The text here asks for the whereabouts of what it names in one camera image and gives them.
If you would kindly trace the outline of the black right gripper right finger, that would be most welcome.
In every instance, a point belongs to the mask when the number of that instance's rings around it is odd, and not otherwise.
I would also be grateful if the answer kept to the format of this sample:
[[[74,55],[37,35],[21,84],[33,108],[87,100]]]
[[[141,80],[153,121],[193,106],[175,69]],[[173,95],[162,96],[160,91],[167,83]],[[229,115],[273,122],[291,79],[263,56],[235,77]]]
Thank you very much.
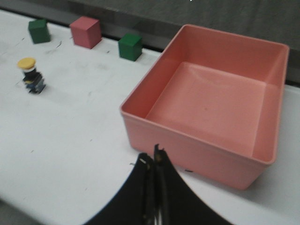
[[[171,163],[166,151],[154,146],[155,193],[162,225],[227,225],[186,184]]]

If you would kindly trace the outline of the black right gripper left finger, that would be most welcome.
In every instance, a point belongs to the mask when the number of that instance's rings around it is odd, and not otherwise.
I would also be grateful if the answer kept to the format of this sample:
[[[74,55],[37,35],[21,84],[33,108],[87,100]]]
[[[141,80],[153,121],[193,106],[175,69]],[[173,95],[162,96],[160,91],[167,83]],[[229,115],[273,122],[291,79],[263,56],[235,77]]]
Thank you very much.
[[[153,159],[140,153],[130,175],[109,203],[87,225],[153,225],[155,188]]]

